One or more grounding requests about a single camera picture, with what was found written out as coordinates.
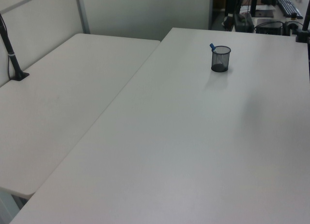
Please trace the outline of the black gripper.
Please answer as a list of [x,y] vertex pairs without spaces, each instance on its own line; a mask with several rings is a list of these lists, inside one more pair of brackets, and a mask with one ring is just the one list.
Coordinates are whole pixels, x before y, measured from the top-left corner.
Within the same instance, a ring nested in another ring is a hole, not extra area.
[[241,22],[239,18],[239,14],[234,14],[240,11],[240,7],[243,0],[226,0],[226,17],[224,17],[224,21],[222,22],[222,26],[225,29],[231,29],[234,24],[234,29],[236,32],[241,31]]

